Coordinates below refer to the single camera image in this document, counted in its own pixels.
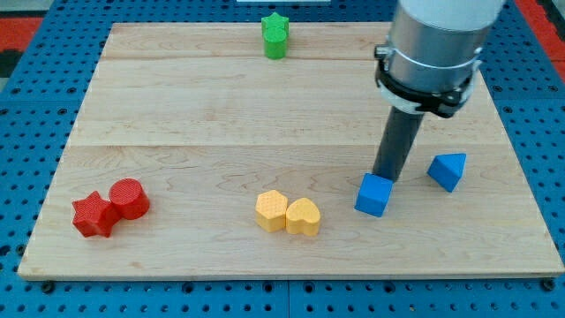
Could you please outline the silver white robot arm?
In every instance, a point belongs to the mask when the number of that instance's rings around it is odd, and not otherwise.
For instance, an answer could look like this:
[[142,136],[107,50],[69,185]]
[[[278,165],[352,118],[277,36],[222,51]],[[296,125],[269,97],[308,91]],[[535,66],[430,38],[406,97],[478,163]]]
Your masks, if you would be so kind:
[[504,0],[399,0],[375,81],[393,109],[453,117],[475,86],[480,54]]

